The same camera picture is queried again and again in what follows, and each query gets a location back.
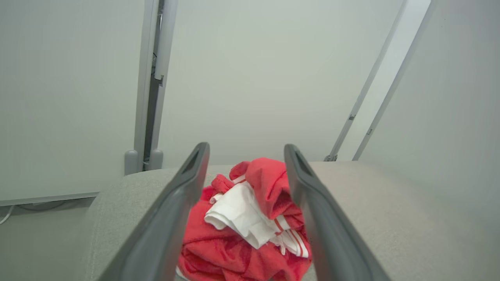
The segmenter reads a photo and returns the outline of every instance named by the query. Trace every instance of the white cable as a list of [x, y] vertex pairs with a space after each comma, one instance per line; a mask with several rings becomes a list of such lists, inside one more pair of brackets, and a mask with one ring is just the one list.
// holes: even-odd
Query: white cable
[[5, 217], [2, 220], [0, 220], [0, 225], [3, 224], [3, 223], [5, 223], [7, 221], [7, 219], [11, 216], [12, 210], [14, 210], [14, 206], [15, 205], [10, 206], [10, 208], [8, 209], [8, 212], [5, 215]]

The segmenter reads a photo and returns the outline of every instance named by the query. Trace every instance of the gray table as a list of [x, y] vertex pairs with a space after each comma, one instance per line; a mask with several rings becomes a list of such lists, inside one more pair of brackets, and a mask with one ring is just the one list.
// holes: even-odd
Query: gray table
[[[415, 183], [360, 161], [310, 165], [393, 280], [498, 280], [496, 237]], [[231, 167], [209, 166], [205, 185]], [[77, 279], [99, 277], [176, 171], [131, 174], [99, 194]], [[315, 279], [314, 269], [304, 277]]]

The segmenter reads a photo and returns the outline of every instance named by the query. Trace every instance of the whiteboard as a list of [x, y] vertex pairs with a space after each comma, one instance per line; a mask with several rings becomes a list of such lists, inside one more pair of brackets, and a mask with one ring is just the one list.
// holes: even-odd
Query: whiteboard
[[143, 17], [142, 0], [0, 2], [0, 204], [94, 194], [124, 175]]
[[179, 1], [158, 149], [177, 167], [330, 152], [401, 0]]

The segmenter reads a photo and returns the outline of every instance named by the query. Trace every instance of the pile of clothes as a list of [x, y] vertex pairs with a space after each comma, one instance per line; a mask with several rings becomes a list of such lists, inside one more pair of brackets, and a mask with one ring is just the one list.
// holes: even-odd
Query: pile of clothes
[[241, 162], [203, 190], [187, 221], [177, 272], [190, 281], [299, 281], [312, 263], [287, 168]]

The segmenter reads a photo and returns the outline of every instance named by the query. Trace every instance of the red towel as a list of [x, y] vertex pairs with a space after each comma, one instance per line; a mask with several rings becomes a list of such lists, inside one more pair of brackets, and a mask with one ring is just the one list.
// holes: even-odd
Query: red towel
[[304, 218], [290, 197], [285, 164], [259, 158], [234, 166], [229, 173], [231, 180], [217, 175], [212, 184], [203, 190], [200, 201], [189, 214], [179, 269], [191, 281], [301, 280], [311, 265], [311, 258], [298, 257], [288, 251], [282, 255], [271, 242], [257, 250], [231, 228], [217, 230], [205, 223], [205, 213], [212, 207], [210, 198], [227, 192], [234, 186], [232, 181], [243, 175], [254, 189], [262, 212], [271, 220], [284, 215], [291, 229], [304, 238], [304, 244], [311, 253]]

